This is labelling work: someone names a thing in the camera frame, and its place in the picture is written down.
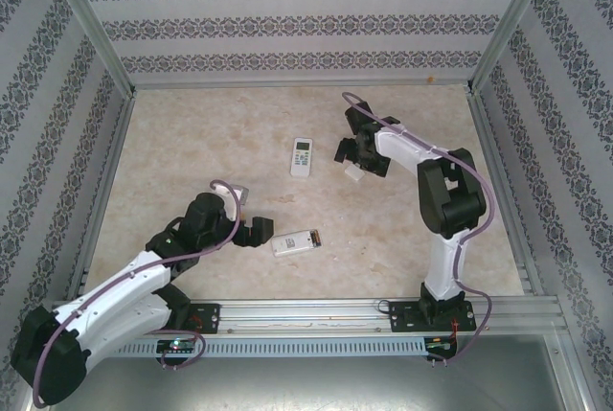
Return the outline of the white remote control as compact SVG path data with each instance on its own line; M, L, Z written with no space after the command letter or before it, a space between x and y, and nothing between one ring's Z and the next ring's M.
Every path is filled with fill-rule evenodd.
M308 238L310 230L317 229L303 230L273 237L271 239L273 255L275 257L284 257L304 253L321 247L322 241L321 246L315 248L309 246Z
M309 138L296 138L293 142L290 164L292 177L307 178L310 175L313 141Z

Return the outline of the grey metal sheet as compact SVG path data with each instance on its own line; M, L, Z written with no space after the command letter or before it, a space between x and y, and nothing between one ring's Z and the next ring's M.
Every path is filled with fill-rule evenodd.
M591 411L546 363L410 357L107 360L56 411Z

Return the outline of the aluminium frame rail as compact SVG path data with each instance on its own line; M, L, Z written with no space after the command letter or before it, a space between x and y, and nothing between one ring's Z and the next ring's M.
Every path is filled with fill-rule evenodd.
M97 181L94 203L86 218L85 229L82 237L79 239L76 259L63 292L63 295L67 299L79 296L87 282L87 275L94 259L104 214L111 195L117 168L120 163L121 153L137 94L138 91L134 89L130 98L125 102L121 112L118 114L116 124L113 127L108 151L104 159L103 171L100 173L99 180Z
M419 81L419 80L303 80L303 81L230 81L230 82L159 82L145 83L134 86L135 92L152 90L206 90L206 89L239 89L239 88L320 88L335 87L349 90L363 87L395 87L395 86L423 86L427 88L443 86L460 86L465 92L471 90L468 81Z
M507 232L524 293L530 296L546 296L547 291L540 281L528 236L524 231L512 195L511 185L505 172L503 159L498 150L481 97L467 88L466 99L488 166L498 209Z

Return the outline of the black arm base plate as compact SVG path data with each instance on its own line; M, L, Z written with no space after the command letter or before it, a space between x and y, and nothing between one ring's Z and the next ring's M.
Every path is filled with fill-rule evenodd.
M183 329L200 334L217 334L219 319L219 304L190 304Z
M473 332L477 324L469 301L428 303L424 301L400 301L390 305L392 332Z

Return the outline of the wide aluminium mounting rail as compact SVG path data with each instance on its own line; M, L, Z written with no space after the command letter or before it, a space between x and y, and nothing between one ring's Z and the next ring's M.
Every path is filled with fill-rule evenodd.
M219 304L220 319L217 335L236 336L336 336L371 333L397 335L449 336L456 332L470 336L482 329L483 334L543 334L566 331L567 323L555 297L495 297L491 305L482 298L471 298L472 315L477 329L473 332L392 332L390 305L392 302L417 301L373 299L328 300L225 300L196 301L193 304ZM166 303L146 300L127 308L108 309L102 326L109 328L119 321L153 321L153 327L184 330L188 308L170 311L166 317L156 310L167 310Z

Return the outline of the aluminium frame post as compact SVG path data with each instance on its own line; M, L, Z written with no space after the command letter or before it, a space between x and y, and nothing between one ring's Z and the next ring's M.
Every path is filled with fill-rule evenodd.
M131 82L91 3L89 0L67 0L67 2L122 95L131 98L135 86Z
M511 0L493 37L483 52L476 68L467 81L465 91L468 95L474 96L480 91L487 81L490 72L494 68L499 57L505 50L508 41L514 33L522 16L530 5L531 0Z
M571 336L555 332L544 335L543 339L564 410L598 411Z

